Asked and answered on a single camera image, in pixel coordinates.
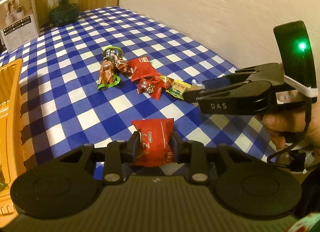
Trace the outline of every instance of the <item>orange plastic basket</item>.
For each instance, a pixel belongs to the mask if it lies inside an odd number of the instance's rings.
[[[18,215],[10,198],[10,188],[12,182],[26,171],[20,133],[22,62],[17,59],[0,68],[0,160],[2,182],[5,183],[0,192],[0,227]]]

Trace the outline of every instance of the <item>round black pad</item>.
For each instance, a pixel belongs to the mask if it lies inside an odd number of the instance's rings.
[[[73,215],[94,202],[98,181],[74,163],[38,166],[19,176],[10,195],[17,209],[39,219]]]
[[[301,186],[290,174],[263,163],[237,163],[222,174],[215,194],[227,209],[249,218],[281,217],[295,208]]]

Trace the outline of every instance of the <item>label sticker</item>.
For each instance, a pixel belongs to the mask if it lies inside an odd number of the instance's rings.
[[[304,100],[303,94],[297,90],[277,92],[276,98],[278,105],[292,102],[300,102]]]
[[[152,132],[148,132],[148,142],[152,143]]]

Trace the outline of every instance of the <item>green led light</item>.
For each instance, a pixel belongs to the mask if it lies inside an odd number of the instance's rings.
[[[299,49],[300,49],[300,50],[303,50],[303,51],[304,51],[306,47],[307,47],[307,45],[306,45],[305,42],[300,42],[300,43],[299,43]]]

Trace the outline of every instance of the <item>white wall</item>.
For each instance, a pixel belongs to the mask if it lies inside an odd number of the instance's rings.
[[[320,0],[120,0],[193,38],[238,67],[280,62],[273,27],[307,26],[320,78]]]

